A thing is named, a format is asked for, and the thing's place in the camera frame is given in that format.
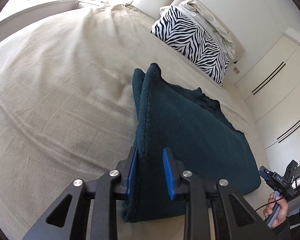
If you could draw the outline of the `black jacket right forearm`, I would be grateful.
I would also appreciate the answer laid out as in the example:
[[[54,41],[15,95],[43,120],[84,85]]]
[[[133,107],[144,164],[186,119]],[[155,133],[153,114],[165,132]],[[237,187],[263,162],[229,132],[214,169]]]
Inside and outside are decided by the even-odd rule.
[[[277,227],[273,228],[272,232],[276,235],[277,239],[280,240],[300,239],[300,228],[295,233],[295,235],[292,236],[290,223],[288,219],[286,219]]]

